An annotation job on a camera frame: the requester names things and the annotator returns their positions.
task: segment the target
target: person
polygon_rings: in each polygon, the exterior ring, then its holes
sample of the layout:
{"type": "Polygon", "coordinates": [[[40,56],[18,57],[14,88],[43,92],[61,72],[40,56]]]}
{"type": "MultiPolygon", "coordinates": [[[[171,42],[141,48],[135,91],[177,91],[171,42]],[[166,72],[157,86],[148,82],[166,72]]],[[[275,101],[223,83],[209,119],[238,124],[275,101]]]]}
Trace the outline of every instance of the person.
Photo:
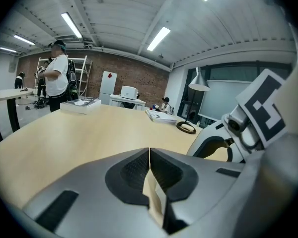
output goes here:
{"type": "Polygon", "coordinates": [[[14,82],[14,88],[17,89],[17,88],[23,88],[23,79],[24,79],[24,72],[20,72],[19,73],[19,76],[16,77],[15,79],[15,82],[14,82]]]}
{"type": "MultiPolygon", "coordinates": [[[[45,70],[48,67],[48,65],[49,65],[49,62],[45,61],[44,62],[45,70]]],[[[42,90],[43,90],[43,96],[44,96],[44,99],[45,99],[46,98],[46,90],[45,90],[45,79],[44,78],[39,79],[39,82],[38,82],[38,97],[39,97],[39,100],[40,100],[40,97],[41,97],[41,91],[42,90]]]]}
{"type": "Polygon", "coordinates": [[[163,103],[160,111],[166,113],[167,115],[171,114],[172,107],[169,105],[170,99],[168,97],[162,98],[163,103]]]}
{"type": "Polygon", "coordinates": [[[46,93],[49,95],[50,111],[60,109],[60,104],[67,101],[67,71],[68,58],[65,55],[65,44],[62,40],[57,40],[51,46],[51,57],[53,61],[42,73],[35,73],[36,78],[45,77],[46,93]]]}
{"type": "Polygon", "coordinates": [[[133,109],[135,106],[135,103],[129,103],[129,102],[122,102],[125,109],[133,109]]]}

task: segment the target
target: wooden table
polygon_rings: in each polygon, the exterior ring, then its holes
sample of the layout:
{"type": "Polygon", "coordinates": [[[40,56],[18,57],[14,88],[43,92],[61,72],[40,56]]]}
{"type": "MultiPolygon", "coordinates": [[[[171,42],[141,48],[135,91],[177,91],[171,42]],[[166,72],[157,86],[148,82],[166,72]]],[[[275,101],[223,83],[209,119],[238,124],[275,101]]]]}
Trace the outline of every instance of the wooden table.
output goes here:
{"type": "Polygon", "coordinates": [[[163,148],[186,154],[201,131],[152,122],[143,111],[101,105],[88,115],[55,111],[0,143],[0,195],[22,208],[71,169],[133,149],[163,148]]]}
{"type": "Polygon", "coordinates": [[[115,102],[118,102],[118,103],[121,103],[121,102],[133,103],[133,104],[136,105],[135,109],[137,109],[137,110],[145,110],[145,104],[146,104],[144,101],[139,100],[139,99],[131,100],[131,99],[121,97],[120,95],[111,94],[110,98],[109,98],[109,105],[110,106],[115,106],[114,105],[115,102]]]}
{"type": "Polygon", "coordinates": [[[33,93],[33,89],[28,89],[27,91],[22,91],[23,89],[7,89],[7,90],[0,90],[0,101],[6,100],[6,105],[8,108],[8,114],[10,119],[10,124],[12,127],[12,131],[15,132],[20,129],[18,115],[15,108],[15,98],[30,95],[33,93]]]}

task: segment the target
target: cap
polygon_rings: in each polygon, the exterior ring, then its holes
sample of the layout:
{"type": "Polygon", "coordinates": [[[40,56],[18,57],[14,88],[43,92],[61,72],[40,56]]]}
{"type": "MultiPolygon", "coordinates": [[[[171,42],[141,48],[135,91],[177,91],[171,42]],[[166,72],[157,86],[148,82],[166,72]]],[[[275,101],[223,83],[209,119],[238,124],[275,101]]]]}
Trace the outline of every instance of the cap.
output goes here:
{"type": "Polygon", "coordinates": [[[65,43],[62,40],[56,40],[55,43],[52,44],[52,46],[58,45],[60,46],[63,50],[65,49],[65,43]]]}

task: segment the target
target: brick wall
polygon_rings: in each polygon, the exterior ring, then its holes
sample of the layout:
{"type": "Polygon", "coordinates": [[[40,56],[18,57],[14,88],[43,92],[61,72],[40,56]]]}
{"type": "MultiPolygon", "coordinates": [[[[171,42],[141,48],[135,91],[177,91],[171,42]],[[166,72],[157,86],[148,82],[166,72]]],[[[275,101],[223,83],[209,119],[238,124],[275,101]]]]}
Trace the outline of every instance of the brick wall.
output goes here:
{"type": "MultiPolygon", "coordinates": [[[[93,61],[87,85],[87,96],[99,96],[103,72],[109,71],[117,73],[114,94],[120,94],[123,85],[132,86],[139,90],[140,99],[146,102],[147,107],[155,103],[161,104],[161,98],[164,97],[169,77],[167,71],[137,60],[101,52],[68,51],[67,53],[69,58],[84,58],[87,55],[87,58],[93,61]]],[[[49,55],[49,52],[40,53],[19,59],[17,74],[20,71],[25,73],[25,86],[34,87],[34,73],[39,57],[43,59],[48,58],[49,55]]]]}

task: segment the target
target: black pants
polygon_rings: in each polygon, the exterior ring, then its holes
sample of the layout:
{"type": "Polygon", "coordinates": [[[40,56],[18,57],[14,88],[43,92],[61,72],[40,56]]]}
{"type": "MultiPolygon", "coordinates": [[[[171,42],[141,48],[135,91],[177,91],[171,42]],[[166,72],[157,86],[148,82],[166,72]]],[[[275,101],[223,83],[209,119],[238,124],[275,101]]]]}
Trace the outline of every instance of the black pants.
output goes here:
{"type": "Polygon", "coordinates": [[[22,87],[22,79],[16,78],[15,82],[14,82],[14,88],[17,89],[17,88],[21,88],[21,87],[22,87]]]}
{"type": "Polygon", "coordinates": [[[45,82],[44,79],[40,79],[38,83],[38,96],[41,96],[41,90],[43,90],[43,96],[46,97],[46,91],[45,91],[45,82]]]}
{"type": "Polygon", "coordinates": [[[66,91],[57,96],[49,96],[50,111],[54,112],[60,109],[60,104],[67,101],[66,91]]]}

